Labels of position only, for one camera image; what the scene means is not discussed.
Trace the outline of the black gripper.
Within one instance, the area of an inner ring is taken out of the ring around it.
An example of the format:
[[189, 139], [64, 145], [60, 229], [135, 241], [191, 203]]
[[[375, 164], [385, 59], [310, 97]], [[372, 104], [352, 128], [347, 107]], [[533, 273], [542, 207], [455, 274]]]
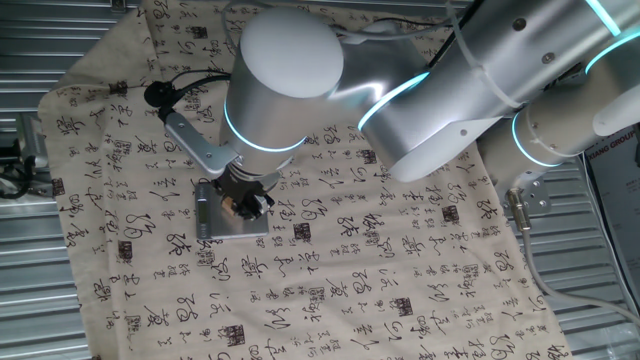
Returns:
[[274, 205], [269, 192], [275, 187], [275, 174], [255, 175], [235, 165], [227, 165], [213, 181], [219, 195], [229, 197], [227, 212], [243, 220], [258, 219]]

